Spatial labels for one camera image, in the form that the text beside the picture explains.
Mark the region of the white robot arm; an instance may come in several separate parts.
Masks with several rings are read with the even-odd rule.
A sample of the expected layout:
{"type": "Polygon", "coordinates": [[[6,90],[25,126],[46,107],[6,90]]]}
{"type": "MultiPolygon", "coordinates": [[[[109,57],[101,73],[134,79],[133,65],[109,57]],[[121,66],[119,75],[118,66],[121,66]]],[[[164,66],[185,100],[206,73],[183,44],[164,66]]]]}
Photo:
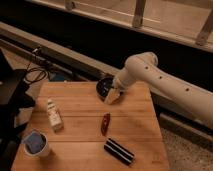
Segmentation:
{"type": "Polygon", "coordinates": [[[153,52],[128,57],[124,67],[114,76],[105,102],[112,104],[137,80],[144,81],[164,93],[201,122],[213,129],[213,92],[174,77],[157,68],[153,52]]]}

